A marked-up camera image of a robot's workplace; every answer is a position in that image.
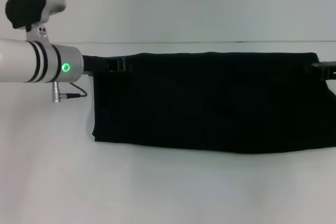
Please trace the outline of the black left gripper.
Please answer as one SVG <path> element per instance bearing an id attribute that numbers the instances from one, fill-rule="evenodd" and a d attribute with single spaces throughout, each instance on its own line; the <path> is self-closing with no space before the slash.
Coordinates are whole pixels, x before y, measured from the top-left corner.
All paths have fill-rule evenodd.
<path id="1" fill-rule="evenodd" d="M 94 76 L 101 73 L 126 72 L 127 64 L 125 58 L 121 57 L 98 57 L 83 55 L 83 74 Z"/>

